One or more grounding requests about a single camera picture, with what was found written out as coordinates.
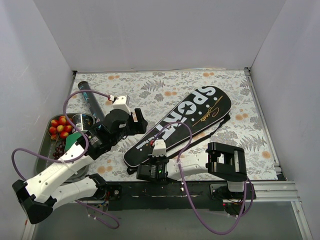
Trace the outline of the black shuttlecock tube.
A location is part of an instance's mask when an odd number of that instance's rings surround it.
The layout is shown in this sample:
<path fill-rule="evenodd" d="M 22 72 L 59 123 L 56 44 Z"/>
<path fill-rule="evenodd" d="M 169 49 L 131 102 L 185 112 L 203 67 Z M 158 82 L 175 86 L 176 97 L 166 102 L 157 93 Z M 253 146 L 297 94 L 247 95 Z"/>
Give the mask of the black shuttlecock tube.
<path fill-rule="evenodd" d="M 87 81 L 81 81 L 78 83 L 78 89 L 80 91 L 82 90 L 91 90 L 91 87 Z M 105 115 L 94 95 L 93 92 L 82 92 L 82 96 L 86 102 L 86 105 L 89 108 L 89 111 L 93 118 L 95 119 L 95 122 L 100 122 L 105 118 Z"/>

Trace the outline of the black racket cover bag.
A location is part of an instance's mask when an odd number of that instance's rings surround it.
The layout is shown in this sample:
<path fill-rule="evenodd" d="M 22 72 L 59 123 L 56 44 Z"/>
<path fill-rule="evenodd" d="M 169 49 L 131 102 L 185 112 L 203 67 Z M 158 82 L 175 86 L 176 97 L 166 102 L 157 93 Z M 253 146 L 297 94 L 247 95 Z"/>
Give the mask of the black racket cover bag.
<path fill-rule="evenodd" d="M 158 132 L 161 132 L 159 137 L 165 141 L 166 149 L 172 150 L 190 139 L 189 131 L 180 123 L 188 125 L 194 137 L 219 122 L 226 123 L 230 119 L 231 107 L 231 99 L 218 87 L 195 89 L 124 153 L 127 173 L 132 175 L 140 164 L 148 161 L 148 155 L 152 153 L 150 142 Z"/>

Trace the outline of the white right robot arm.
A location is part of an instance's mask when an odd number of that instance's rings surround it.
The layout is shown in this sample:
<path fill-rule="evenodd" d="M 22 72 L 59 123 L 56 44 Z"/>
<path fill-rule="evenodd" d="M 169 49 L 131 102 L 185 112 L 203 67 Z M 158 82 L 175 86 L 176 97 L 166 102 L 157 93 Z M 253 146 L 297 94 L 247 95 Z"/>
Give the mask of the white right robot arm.
<path fill-rule="evenodd" d="M 247 181 L 245 152 L 242 148 L 210 142 L 205 153 L 186 160 L 174 160 L 167 156 L 164 140 L 155 140 L 151 145 L 149 161 L 137 168 L 138 180 L 160 183 L 178 181 L 181 175 L 191 176 L 209 173 L 227 182 L 226 192 L 232 199 L 237 199 L 245 192 Z"/>

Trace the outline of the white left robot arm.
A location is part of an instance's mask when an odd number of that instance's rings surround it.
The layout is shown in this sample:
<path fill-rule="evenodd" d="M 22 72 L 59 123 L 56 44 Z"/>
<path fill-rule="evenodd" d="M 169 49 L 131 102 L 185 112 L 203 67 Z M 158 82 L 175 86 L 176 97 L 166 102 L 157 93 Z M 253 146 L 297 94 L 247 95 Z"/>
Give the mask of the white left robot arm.
<path fill-rule="evenodd" d="M 57 162 L 28 180 L 14 182 L 12 188 L 30 223 L 42 222 L 55 209 L 70 202 L 83 198 L 102 200 L 121 190 L 118 184 L 107 183 L 97 173 L 77 182 L 65 184 L 65 181 L 109 152 L 124 137 L 146 133 L 147 125 L 140 108 L 134 112 L 113 109 L 103 121 L 83 132 Z"/>

